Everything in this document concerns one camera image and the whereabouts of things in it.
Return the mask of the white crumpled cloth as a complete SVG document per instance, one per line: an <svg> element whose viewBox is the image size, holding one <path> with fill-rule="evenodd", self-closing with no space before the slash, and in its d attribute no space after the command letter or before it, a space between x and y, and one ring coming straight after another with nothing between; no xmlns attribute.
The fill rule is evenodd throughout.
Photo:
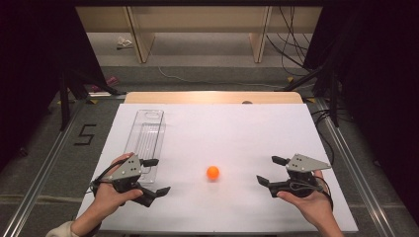
<svg viewBox="0 0 419 237"><path fill-rule="evenodd" d="M117 50L126 49L126 48L133 48L132 42L129 39L118 37Z"/></svg>

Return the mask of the white board cover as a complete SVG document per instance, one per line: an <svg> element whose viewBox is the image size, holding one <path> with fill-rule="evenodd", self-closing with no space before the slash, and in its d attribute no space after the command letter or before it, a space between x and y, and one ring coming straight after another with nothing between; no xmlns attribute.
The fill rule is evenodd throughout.
<svg viewBox="0 0 419 237"><path fill-rule="evenodd" d="M304 104L163 105L166 129L154 188L170 187L151 207L127 202L102 230L141 234L275 234L312 230L257 176L284 181L274 155L328 159ZM207 168L219 177L210 180Z"/></svg>

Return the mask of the pink object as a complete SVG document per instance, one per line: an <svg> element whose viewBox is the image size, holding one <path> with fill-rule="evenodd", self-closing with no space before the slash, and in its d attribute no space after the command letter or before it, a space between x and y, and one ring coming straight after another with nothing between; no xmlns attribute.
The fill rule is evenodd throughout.
<svg viewBox="0 0 419 237"><path fill-rule="evenodd" d="M112 76L112 77L110 77L106 80L106 84L107 84L108 87L115 86L118 83L119 83L119 79L115 76ZM97 85L92 85L91 89L92 89L93 93L98 93L98 92L103 92L104 91L103 88L101 88Z"/></svg>

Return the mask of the dark curtain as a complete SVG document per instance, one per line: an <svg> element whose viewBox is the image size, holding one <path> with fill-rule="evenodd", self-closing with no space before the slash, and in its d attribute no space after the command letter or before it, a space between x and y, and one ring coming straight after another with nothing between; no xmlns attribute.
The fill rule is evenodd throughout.
<svg viewBox="0 0 419 237"><path fill-rule="evenodd" d="M341 36L342 96L411 216L419 223L419 0L318 0L307 63Z"/></svg>
<svg viewBox="0 0 419 237"><path fill-rule="evenodd" d="M0 171L26 145L62 84L84 99L105 77L76 8L0 0Z"/></svg>

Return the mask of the person's left hand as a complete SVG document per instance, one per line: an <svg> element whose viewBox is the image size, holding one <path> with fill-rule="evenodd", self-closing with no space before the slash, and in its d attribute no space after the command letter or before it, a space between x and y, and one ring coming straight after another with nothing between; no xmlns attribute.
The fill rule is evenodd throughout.
<svg viewBox="0 0 419 237"><path fill-rule="evenodd" d="M96 192L92 204L86 213L96 221L102 221L114 213L120 205L128 200L139 198L143 195L141 190L130 190L125 193L118 193L111 184L102 183Z"/></svg>

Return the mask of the person's right hand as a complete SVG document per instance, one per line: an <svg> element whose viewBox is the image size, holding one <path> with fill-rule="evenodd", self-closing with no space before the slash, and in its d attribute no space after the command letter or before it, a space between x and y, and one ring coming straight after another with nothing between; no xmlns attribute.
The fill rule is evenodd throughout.
<svg viewBox="0 0 419 237"><path fill-rule="evenodd" d="M313 192L308 197L296 197L289 192L278 192L277 197L293 204L317 229L331 223L334 219L329 199L323 193Z"/></svg>

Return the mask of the aluminium floor rail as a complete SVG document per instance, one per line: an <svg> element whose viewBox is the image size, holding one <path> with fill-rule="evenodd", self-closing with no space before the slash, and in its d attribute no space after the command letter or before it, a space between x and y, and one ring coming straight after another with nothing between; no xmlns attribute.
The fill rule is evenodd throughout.
<svg viewBox="0 0 419 237"><path fill-rule="evenodd" d="M18 237L52 171L84 101L70 105L70 119L47 116L31 136L29 153L0 172L0 237Z"/></svg>
<svg viewBox="0 0 419 237"><path fill-rule="evenodd" d="M337 121L328 118L326 124L380 237L395 237L386 213L363 175L348 143L337 126Z"/></svg>

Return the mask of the beige wooden bench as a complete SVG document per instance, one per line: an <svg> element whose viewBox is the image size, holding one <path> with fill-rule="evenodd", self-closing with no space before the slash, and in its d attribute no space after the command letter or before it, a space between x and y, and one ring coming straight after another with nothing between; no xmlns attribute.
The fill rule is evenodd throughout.
<svg viewBox="0 0 419 237"><path fill-rule="evenodd" d="M254 61L263 58L268 33L312 34L320 7L78 7L88 33L129 33L137 60L147 61L157 33L244 33Z"/></svg>

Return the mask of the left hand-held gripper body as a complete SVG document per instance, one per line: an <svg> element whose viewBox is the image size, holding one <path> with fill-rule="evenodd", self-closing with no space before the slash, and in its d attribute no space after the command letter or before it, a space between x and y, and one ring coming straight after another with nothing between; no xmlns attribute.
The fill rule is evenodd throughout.
<svg viewBox="0 0 419 237"><path fill-rule="evenodd" d="M136 190L133 186L141 175L140 162L133 154L124 154L114 160L100 175L102 183L111 184L118 193Z"/></svg>

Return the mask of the clear plastic tray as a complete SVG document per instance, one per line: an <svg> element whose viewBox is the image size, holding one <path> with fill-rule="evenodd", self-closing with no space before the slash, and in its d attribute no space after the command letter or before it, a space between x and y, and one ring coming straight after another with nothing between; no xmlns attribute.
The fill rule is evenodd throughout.
<svg viewBox="0 0 419 237"><path fill-rule="evenodd" d="M139 110L131 126L125 153L133 152L139 159L159 160L166 123L160 110Z"/></svg>

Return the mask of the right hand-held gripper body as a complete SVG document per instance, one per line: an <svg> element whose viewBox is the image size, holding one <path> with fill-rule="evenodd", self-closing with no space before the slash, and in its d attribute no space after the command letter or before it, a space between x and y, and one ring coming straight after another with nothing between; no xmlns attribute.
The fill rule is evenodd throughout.
<svg viewBox="0 0 419 237"><path fill-rule="evenodd" d="M330 169L330 164L301 154L285 159L291 160L285 166L289 178L285 182L277 183L279 192L289 192L298 198L306 198L314 191L321 190L313 172Z"/></svg>

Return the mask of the black metal stand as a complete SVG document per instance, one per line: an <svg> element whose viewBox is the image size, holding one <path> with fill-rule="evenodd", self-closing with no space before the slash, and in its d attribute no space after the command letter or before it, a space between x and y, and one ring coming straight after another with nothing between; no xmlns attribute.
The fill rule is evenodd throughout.
<svg viewBox="0 0 419 237"><path fill-rule="evenodd" d="M64 69L59 77L59 99L61 107L61 130L65 130L70 123L70 103L68 92L71 92L77 100L84 100L89 97L85 85L94 85L112 96L125 95L106 83L104 77L94 77L88 73L76 69Z"/></svg>
<svg viewBox="0 0 419 237"><path fill-rule="evenodd" d="M338 82L336 75L331 66L324 64L318 68L310 71L300 79L291 82L284 89L280 89L280 92L291 92L292 90L302 86L311 79L316 79L314 86L311 90L315 97L329 97L329 114L333 124L338 127L337 119L337 103L338 103Z"/></svg>

